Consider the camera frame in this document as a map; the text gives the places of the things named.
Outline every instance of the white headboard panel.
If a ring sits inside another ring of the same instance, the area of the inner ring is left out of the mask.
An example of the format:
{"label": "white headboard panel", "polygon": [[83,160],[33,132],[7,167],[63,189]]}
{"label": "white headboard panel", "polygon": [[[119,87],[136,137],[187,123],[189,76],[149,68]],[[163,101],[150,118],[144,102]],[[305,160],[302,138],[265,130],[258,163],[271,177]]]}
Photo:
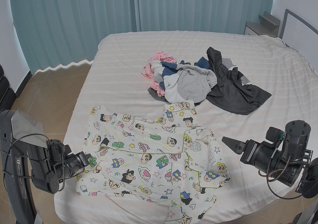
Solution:
{"label": "white headboard panel", "polygon": [[314,27],[287,9],[280,38],[299,51],[318,72],[318,31]]}

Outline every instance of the bed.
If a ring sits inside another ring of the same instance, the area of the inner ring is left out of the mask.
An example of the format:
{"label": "bed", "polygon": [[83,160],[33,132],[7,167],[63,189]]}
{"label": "bed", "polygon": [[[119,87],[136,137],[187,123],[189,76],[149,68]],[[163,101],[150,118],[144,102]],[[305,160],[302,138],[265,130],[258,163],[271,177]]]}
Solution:
{"label": "bed", "polygon": [[[231,58],[239,70],[255,85],[270,92],[270,97],[248,116],[236,115],[213,106],[207,100],[197,106],[198,122],[210,126],[226,158],[231,180],[216,190],[213,210],[200,223],[221,223],[254,213],[277,198],[253,166],[244,165],[221,142],[223,136],[241,141],[265,139],[270,126],[284,130],[285,124],[302,119],[311,125],[309,149],[318,157],[318,77],[308,61],[288,47],[290,37],[248,36],[210,32],[161,31],[122,33],[107,36],[82,87],[64,139],[73,152],[82,150],[88,120],[87,111],[102,103],[110,111],[154,119],[162,112],[163,102],[153,99],[147,89],[150,81],[141,75],[146,61],[158,51],[173,54],[192,64],[206,57],[208,47]],[[66,223],[164,223],[168,208],[143,200],[84,197],[75,191],[76,179],[55,195],[55,210]],[[279,195],[292,191],[280,182],[272,183]]]}

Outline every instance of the pink garment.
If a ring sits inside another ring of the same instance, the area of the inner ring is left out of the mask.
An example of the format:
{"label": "pink garment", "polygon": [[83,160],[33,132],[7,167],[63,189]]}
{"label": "pink garment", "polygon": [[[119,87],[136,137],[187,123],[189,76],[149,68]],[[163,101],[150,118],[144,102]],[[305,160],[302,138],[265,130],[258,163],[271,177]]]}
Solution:
{"label": "pink garment", "polygon": [[163,51],[161,51],[160,53],[159,52],[156,53],[155,56],[151,57],[147,61],[147,65],[143,67],[141,72],[142,75],[144,75],[145,77],[151,80],[154,79],[154,71],[151,69],[151,66],[150,66],[150,62],[153,62],[153,61],[161,61],[161,62],[177,64],[177,59],[173,55],[164,53]]}
{"label": "pink garment", "polygon": [[150,87],[154,89],[155,91],[157,91],[158,97],[164,96],[165,91],[159,86],[159,83],[153,81]]}

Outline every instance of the tile floor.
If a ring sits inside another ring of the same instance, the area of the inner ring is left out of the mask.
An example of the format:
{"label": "tile floor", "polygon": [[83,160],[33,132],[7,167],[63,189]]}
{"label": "tile floor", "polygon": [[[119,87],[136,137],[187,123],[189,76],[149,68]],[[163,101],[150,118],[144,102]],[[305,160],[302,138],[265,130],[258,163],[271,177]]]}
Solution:
{"label": "tile floor", "polygon": [[[67,69],[60,68],[36,73],[26,85],[20,98],[14,102],[12,109],[21,109],[42,122],[44,131],[50,139],[63,141],[77,97],[89,69],[90,65],[84,63],[73,65]],[[55,213],[54,195],[36,189],[32,183],[31,186],[35,206],[43,221],[46,224],[65,223]],[[255,214],[223,224],[276,224],[277,222],[287,224],[315,199],[279,199]],[[14,213],[3,183],[0,181],[0,224],[14,223]]]}

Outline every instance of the teal curtain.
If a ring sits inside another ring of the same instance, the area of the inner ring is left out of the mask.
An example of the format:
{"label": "teal curtain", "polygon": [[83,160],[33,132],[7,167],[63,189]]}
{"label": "teal curtain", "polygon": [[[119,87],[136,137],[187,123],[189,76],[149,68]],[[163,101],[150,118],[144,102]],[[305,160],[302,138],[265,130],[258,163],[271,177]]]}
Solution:
{"label": "teal curtain", "polygon": [[32,73],[93,60],[109,34],[194,30],[244,33],[246,21],[273,0],[10,0],[14,26]]}

